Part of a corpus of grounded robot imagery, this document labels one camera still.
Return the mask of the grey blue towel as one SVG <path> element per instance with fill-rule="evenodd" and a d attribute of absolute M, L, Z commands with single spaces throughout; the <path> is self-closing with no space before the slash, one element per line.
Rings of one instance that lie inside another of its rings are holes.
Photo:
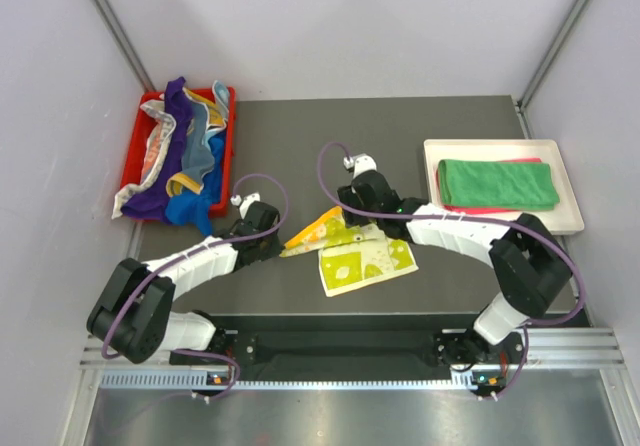
<path fill-rule="evenodd" d="M 199 194 L 204 185 L 204 176 L 215 166 L 210 148 L 204 144 L 209 123 L 209 109 L 204 102 L 191 99 L 193 117 L 187 128 L 186 149 L 181 158 L 181 170 L 173 174 L 166 190 L 170 197 L 191 191 Z"/>

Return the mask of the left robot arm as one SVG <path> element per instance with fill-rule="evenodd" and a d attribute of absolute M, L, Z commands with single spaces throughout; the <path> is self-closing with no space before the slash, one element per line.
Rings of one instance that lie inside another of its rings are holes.
<path fill-rule="evenodd" d="M 280 254 L 278 209 L 252 194 L 241 201 L 239 212 L 221 237 L 209 236 L 159 260 L 118 263 L 89 313 L 88 333 L 134 364 L 158 351 L 176 350 L 194 351 L 209 363 L 220 360 L 227 340 L 216 332 L 214 320 L 203 312 L 175 313 L 172 307 L 212 279 Z"/>

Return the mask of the yellow patterned towel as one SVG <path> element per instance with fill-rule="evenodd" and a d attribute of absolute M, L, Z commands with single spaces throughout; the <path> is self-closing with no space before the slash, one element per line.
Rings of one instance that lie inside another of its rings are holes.
<path fill-rule="evenodd" d="M 375 224 L 347 227 L 335 206 L 287 241 L 283 258 L 315 253 L 328 297 L 353 292 L 418 270 L 409 244 L 387 237 Z"/>

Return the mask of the white patterned towel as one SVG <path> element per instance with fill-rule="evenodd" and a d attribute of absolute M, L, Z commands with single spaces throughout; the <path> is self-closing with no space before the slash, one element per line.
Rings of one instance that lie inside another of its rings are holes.
<path fill-rule="evenodd" d="M 146 192 L 156 183 L 176 129 L 176 120 L 165 111 L 163 93 L 145 94 L 141 98 L 139 110 L 152 118 L 155 127 L 146 142 L 141 179 L 120 186 L 120 190 L 114 196 L 112 219 L 123 215 L 122 208 L 132 197 Z"/>

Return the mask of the purple towel front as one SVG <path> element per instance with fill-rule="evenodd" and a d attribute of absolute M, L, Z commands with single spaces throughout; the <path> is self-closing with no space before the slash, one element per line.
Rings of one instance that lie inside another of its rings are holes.
<path fill-rule="evenodd" d="M 170 200 L 166 190 L 169 178 L 181 170 L 181 158 L 186 149 L 187 128 L 193 113 L 191 102 L 184 92 L 186 79 L 182 76 L 167 83 L 164 91 L 165 111 L 176 120 L 171 144 L 156 183 L 146 192 L 132 197 L 122 208 L 122 216 L 142 221 L 168 224 L 165 208 Z"/>

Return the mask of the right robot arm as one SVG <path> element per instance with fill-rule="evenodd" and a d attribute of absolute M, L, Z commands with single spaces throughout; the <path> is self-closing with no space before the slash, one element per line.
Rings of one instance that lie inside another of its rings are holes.
<path fill-rule="evenodd" d="M 496 224 L 452 214 L 420 198 L 401 198 L 385 177 L 369 170 L 337 189 L 348 226 L 373 222 L 386 236 L 442 248 L 490 266 L 499 293 L 475 319 L 469 354 L 487 362 L 503 340 L 529 320 L 542 318 L 573 276 L 566 253 L 534 215 Z"/>

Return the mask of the red plastic bin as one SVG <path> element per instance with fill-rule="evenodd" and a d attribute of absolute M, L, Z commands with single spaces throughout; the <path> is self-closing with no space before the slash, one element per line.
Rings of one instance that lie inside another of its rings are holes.
<path fill-rule="evenodd" d="M 230 131 L 226 135 L 225 148 L 222 158 L 222 180 L 221 180 L 221 199 L 213 203 L 208 211 L 209 218 L 224 217 L 229 209 L 229 198 L 231 196 L 231 171 L 233 157 L 235 155 L 233 149 L 234 129 L 237 118 L 237 92 L 232 86 L 228 86 L 230 94 L 230 120 L 228 128 Z M 142 110 L 137 112 L 128 151 L 124 160 L 124 168 L 122 172 L 120 186 L 126 186 L 132 181 L 138 182 L 141 179 L 144 154 L 146 153 L 146 142 L 153 128 L 154 121 Z"/>

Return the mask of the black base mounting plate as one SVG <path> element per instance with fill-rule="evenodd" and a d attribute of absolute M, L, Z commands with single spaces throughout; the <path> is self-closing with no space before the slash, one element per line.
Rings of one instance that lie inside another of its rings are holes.
<path fill-rule="evenodd" d="M 496 346 L 470 314 L 217 316 L 211 352 L 235 360 L 245 381 L 445 379 L 486 367 L 504 372 L 523 357 L 521 336 Z"/>

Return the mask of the aluminium frame rail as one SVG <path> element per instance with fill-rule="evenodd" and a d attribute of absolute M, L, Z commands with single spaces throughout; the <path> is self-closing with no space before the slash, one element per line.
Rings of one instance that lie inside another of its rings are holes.
<path fill-rule="evenodd" d="M 439 366 L 431 368 L 405 359 L 378 357 L 358 366 L 341 366 L 335 359 L 273 360 L 251 373 L 229 364 L 172 365 L 167 353 L 150 363 L 126 365 L 120 359 L 100 362 L 97 342 L 90 340 L 81 368 L 93 374 L 104 389 L 204 391 L 371 391 L 371 390 L 468 390 L 487 389 L 495 396 L 513 385 L 525 370 L 600 371 L 623 370 L 626 365 L 617 340 L 606 328 L 531 329 L 520 333 L 513 352 L 495 364 Z"/>

